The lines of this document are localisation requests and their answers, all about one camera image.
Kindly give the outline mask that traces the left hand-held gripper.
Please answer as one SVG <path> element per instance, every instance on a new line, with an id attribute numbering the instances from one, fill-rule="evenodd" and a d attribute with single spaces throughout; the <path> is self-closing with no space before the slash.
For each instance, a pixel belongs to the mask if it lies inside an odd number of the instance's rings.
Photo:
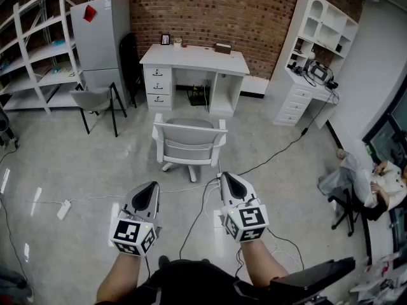
<path id="1" fill-rule="evenodd" d="M 157 181 L 139 185 L 127 193 L 123 209 L 112 221 L 112 244 L 124 254 L 146 256 L 158 239 L 157 214 L 160 186 Z"/>

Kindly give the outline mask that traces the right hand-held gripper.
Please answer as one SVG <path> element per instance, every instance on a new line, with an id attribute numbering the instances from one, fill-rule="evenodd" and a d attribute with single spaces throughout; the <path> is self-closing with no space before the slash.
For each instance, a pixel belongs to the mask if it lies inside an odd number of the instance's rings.
<path id="1" fill-rule="evenodd" d="M 223 172 L 221 199 L 225 205 L 221 211 L 226 232 L 236 242 L 260 239 L 269 220 L 266 207 L 256 198 L 253 186 L 238 175 Z"/>

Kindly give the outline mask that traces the white grey office chair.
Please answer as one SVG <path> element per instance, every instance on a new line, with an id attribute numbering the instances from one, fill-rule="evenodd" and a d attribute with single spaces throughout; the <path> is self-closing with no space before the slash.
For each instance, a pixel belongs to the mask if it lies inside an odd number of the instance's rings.
<path id="1" fill-rule="evenodd" d="M 226 121 L 217 125 L 210 121 L 192 118 L 164 120 L 163 114 L 155 114 L 152 138 L 156 142 L 157 162 L 166 172 L 173 165 L 188 167 L 190 180 L 197 181 L 195 167 L 218 165 L 219 152 L 226 144 Z"/>

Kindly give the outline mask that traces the person's right forearm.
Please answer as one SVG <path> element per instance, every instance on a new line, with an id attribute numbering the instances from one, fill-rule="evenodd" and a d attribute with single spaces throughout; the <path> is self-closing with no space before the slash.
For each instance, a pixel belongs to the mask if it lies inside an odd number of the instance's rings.
<path id="1" fill-rule="evenodd" d="M 286 269 L 275 260 L 260 239 L 241 243 L 240 246 L 254 286 L 266 288 L 271 280 L 288 275 Z"/>

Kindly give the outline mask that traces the person's left forearm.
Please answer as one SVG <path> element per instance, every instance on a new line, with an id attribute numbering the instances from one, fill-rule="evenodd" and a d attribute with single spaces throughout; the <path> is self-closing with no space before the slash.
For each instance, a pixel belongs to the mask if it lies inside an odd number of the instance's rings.
<path id="1" fill-rule="evenodd" d="M 119 253 L 110 272 L 98 288 L 96 303 L 120 302 L 136 289 L 140 267 L 140 257 Z"/>

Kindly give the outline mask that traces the grey chair black legs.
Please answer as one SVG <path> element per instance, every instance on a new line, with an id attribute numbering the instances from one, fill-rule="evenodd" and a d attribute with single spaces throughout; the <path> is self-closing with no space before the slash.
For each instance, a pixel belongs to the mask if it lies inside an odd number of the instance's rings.
<path id="1" fill-rule="evenodd" d="M 124 117 L 127 117 L 127 113 L 114 82 L 112 82 L 108 88 L 98 91 L 84 90 L 82 85 L 78 83 L 75 89 L 71 90 L 69 93 L 71 94 L 71 97 L 75 101 L 76 105 L 79 107 L 87 134 L 90 133 L 90 130 L 86 122 L 85 111 L 93 112 L 98 116 L 100 112 L 110 110 L 113 120 L 114 135 L 115 137 L 118 136 L 116 118 L 114 114 L 114 101 L 118 101 Z"/>

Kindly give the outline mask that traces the black office chair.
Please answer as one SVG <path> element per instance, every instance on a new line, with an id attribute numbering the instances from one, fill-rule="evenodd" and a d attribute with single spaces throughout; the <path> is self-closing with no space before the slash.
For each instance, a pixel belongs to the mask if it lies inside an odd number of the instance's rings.
<path id="1" fill-rule="evenodd" d="M 345 188 L 343 190 L 345 195 L 345 201 L 337 198 L 336 196 L 330 196 L 328 198 L 328 202 L 336 202 L 343 208 L 343 214 L 338 219 L 338 221 L 331 226 L 332 230 L 335 230 L 338 225 L 344 220 L 348 219 L 348 223 L 350 224 L 350 229 L 348 232 L 348 237 L 351 237 L 354 233 L 354 224 L 357 221 L 357 218 L 360 214 L 365 216 L 368 220 L 376 221 L 379 217 L 387 211 L 387 203 L 385 198 L 382 195 L 378 195 L 378 203 L 373 208 L 368 208 L 363 205 L 363 203 L 357 198 L 355 193 L 354 187 L 349 190 Z"/>

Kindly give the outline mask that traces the white hutch desk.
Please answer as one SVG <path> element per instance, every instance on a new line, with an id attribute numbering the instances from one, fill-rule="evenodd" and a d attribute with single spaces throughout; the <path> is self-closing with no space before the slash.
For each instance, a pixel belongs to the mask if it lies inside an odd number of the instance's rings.
<path id="1" fill-rule="evenodd" d="M 297 0 L 293 17 L 275 65 L 267 92 L 272 98 L 272 119 L 276 125 L 294 126 L 306 110 L 309 110 L 318 128 L 322 128 L 340 96 L 319 85 L 307 76 L 315 53 L 316 61 L 333 72 L 337 80 L 342 65 L 350 51 L 358 31 L 358 23 L 326 0 Z M 342 45 L 341 52 L 336 46 Z M 297 76 L 288 64 L 296 62 L 303 68 L 303 76 Z"/>

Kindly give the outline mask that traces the white desk with drawers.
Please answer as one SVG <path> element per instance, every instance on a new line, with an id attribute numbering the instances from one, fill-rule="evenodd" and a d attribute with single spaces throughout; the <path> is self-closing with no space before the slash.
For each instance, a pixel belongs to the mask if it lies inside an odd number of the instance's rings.
<path id="1" fill-rule="evenodd" d="M 232 117 L 243 79 L 249 75 L 240 52 L 227 55 L 203 46 L 153 44 L 140 64 L 150 111 L 171 111 L 176 106 L 178 86 L 209 86 L 209 114 Z"/>

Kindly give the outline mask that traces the black folded chair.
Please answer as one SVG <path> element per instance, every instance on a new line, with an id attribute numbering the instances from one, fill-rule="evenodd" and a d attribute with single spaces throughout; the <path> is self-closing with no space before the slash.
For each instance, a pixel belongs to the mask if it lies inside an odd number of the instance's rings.
<path id="1" fill-rule="evenodd" d="M 123 78 L 130 92 L 131 103 L 136 108 L 135 96 L 140 88 L 145 88 L 145 84 L 142 65 L 137 53 L 137 43 L 133 33 L 128 33 L 120 41 L 119 52 Z"/>

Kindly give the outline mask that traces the white power strip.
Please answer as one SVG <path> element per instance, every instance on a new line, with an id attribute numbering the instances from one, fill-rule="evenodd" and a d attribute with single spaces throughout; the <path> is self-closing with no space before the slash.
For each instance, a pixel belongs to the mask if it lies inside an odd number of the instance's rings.
<path id="1" fill-rule="evenodd" d="M 64 220 L 66 218 L 67 214 L 69 213 L 71 207 L 72 207 L 71 202 L 69 200 L 65 200 L 62 203 L 60 210 L 57 212 L 57 217 L 60 220 Z"/>

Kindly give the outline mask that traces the person's black shirt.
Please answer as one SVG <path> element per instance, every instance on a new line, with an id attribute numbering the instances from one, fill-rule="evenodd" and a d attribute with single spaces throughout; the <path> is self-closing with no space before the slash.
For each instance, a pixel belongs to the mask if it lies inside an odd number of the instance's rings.
<path id="1" fill-rule="evenodd" d="M 291 305 L 298 296 L 269 285 L 255 287 L 207 261 L 171 261 L 117 300 L 97 305 Z"/>

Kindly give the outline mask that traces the black router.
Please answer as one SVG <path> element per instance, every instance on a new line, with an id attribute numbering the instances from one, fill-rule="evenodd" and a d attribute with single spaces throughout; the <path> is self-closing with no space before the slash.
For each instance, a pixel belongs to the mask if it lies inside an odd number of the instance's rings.
<path id="1" fill-rule="evenodd" d="M 194 86 L 187 91 L 187 97 L 192 106 L 209 105 L 209 86 Z"/>

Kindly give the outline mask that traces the white low box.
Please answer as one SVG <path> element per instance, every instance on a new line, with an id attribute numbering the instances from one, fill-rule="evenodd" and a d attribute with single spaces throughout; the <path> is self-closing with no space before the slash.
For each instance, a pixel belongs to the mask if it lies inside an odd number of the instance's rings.
<path id="1" fill-rule="evenodd" d="M 240 95 L 253 98 L 264 98 L 269 80 L 255 77 L 245 76 L 242 82 Z"/>

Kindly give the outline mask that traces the black bag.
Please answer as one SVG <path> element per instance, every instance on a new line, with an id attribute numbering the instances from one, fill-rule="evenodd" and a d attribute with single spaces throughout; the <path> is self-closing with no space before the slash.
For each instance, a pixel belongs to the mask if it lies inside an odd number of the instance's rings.
<path id="1" fill-rule="evenodd" d="M 270 282 L 273 305 L 333 305 L 321 292 L 355 269 L 355 259 L 330 260 Z"/>

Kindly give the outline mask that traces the black white screen device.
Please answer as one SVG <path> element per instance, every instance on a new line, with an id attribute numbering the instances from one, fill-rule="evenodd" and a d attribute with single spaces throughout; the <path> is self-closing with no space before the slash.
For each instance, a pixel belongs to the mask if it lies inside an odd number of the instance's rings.
<path id="1" fill-rule="evenodd" d="M 307 69 L 307 76 L 319 85 L 326 84 L 334 77 L 333 72 L 329 67 L 316 60 L 310 61 Z"/>

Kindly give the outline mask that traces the grey refrigerator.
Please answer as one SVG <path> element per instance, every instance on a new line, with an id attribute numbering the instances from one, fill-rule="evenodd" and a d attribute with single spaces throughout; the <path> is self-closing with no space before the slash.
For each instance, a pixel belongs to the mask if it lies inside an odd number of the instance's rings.
<path id="1" fill-rule="evenodd" d="M 87 5 L 97 14 L 91 22 L 83 19 Z M 131 99 L 121 69 L 120 41 L 130 33 L 129 0 L 92 0 L 70 8 L 71 23 L 87 90 L 97 91 L 115 83 L 121 101 Z"/>

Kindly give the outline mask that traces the white cluttered table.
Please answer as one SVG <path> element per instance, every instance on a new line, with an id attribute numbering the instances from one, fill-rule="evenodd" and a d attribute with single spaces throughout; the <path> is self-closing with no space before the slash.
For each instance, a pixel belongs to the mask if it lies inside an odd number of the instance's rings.
<path id="1" fill-rule="evenodd" d="M 349 291 L 357 305 L 407 305 L 407 264 L 394 269 L 402 252 L 383 256 L 367 266 L 361 281 Z"/>

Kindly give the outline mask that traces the white shelving rack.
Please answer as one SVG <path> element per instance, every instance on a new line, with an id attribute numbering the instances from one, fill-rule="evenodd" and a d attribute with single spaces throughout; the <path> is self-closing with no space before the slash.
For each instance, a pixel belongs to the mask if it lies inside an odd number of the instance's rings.
<path id="1" fill-rule="evenodd" d="M 4 111 L 74 108 L 82 82 L 70 8 L 89 0 L 0 0 L 0 105 Z M 54 40 L 65 44 L 54 46 Z"/>

